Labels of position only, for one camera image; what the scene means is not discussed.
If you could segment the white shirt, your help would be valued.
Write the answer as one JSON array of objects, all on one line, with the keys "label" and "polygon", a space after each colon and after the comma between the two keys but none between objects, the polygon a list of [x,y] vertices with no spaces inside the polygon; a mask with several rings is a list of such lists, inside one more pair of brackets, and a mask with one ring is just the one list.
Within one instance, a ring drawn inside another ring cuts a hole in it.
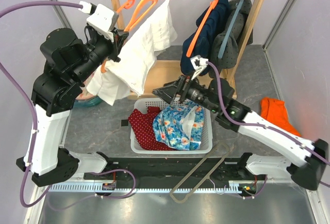
[{"label": "white shirt", "polygon": [[169,48],[177,38],[172,24],[170,0],[165,0],[122,47],[120,62],[109,60],[105,72],[98,67],[87,85],[87,91],[109,105],[131,92],[144,93],[149,70],[161,51]]}]

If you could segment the red polka dot skirt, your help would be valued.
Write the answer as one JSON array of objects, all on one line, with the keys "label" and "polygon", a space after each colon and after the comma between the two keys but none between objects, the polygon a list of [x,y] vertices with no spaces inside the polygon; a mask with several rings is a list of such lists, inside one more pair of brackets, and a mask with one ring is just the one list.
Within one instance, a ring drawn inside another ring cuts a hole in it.
[{"label": "red polka dot skirt", "polygon": [[138,109],[134,109],[128,117],[135,137],[141,148],[149,151],[174,151],[166,144],[158,142],[153,130],[153,120],[160,113],[159,107],[149,106],[147,113],[143,114]]}]

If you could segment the blue floral garment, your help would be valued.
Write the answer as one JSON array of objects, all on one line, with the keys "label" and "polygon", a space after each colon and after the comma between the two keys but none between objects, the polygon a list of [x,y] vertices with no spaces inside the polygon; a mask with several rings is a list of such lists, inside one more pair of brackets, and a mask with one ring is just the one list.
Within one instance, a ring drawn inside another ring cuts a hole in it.
[{"label": "blue floral garment", "polygon": [[198,150],[202,143],[204,108],[191,101],[169,105],[153,120],[157,142],[179,151]]}]

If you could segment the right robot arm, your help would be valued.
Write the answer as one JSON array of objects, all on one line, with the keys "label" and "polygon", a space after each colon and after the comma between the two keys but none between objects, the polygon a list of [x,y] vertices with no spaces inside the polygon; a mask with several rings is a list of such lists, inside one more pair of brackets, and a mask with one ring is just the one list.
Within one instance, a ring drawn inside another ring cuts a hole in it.
[{"label": "right robot arm", "polygon": [[233,99],[233,88],[223,79],[213,79],[209,86],[197,79],[180,76],[177,80],[153,89],[152,93],[172,104],[190,100],[215,114],[216,122],[227,130],[251,137],[280,156],[259,156],[244,153],[236,166],[237,176],[249,179],[252,175],[291,179],[307,190],[317,190],[328,161],[328,143],[322,139],[311,141],[293,135],[270,123],[249,107]]}]

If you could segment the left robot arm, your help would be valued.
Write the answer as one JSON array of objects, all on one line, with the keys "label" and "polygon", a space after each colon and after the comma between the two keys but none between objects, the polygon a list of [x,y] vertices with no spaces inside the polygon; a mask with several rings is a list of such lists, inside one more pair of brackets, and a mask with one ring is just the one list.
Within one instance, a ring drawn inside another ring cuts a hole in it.
[{"label": "left robot arm", "polygon": [[40,46],[46,63],[31,94],[38,127],[26,155],[16,160],[22,171],[32,172],[31,179],[39,187],[65,182],[78,174],[96,173],[101,179],[113,174],[113,166],[104,153],[82,154],[60,147],[84,82],[105,59],[120,61],[118,54],[128,37],[128,32],[116,28],[112,31],[113,40],[90,25],[85,30],[90,36],[86,43],[72,29],[59,28],[48,34]]}]

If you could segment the dark blue denim garment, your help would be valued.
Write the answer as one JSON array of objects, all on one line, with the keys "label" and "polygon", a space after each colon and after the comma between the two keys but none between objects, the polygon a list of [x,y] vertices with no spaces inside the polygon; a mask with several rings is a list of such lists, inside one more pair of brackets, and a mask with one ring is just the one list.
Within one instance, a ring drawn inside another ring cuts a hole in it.
[{"label": "dark blue denim garment", "polygon": [[[229,9],[230,7],[228,0],[218,0],[216,6],[209,14],[197,38],[196,44],[191,54],[192,57],[200,55],[203,58],[210,58],[213,41],[215,37],[224,30],[225,24],[229,17]],[[193,66],[190,62],[190,57],[187,56],[187,51],[194,36],[195,33],[193,33],[183,43],[180,69],[184,75],[189,75],[193,72]]]}]

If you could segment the white plastic basket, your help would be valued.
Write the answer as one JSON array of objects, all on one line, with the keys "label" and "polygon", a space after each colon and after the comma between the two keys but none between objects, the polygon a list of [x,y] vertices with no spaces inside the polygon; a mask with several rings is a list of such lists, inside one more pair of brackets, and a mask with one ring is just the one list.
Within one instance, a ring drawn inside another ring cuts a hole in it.
[{"label": "white plastic basket", "polygon": [[[168,106],[168,104],[164,101],[162,101],[159,98],[145,98],[145,99],[139,99],[134,104],[134,109],[137,109],[141,111],[143,114],[147,113],[148,107],[159,107],[160,110],[165,109]],[[186,155],[186,154],[205,154],[210,152],[212,149],[212,127],[211,127],[211,117],[210,117],[210,111],[205,110],[204,111],[204,120],[205,124],[203,126],[202,130],[202,141],[201,141],[201,148],[197,151],[165,151],[165,150],[146,150],[140,146],[138,143],[138,140],[136,139],[136,135],[134,133],[133,128],[131,127],[130,130],[130,147],[133,152],[138,154],[157,154],[157,155]]]}]

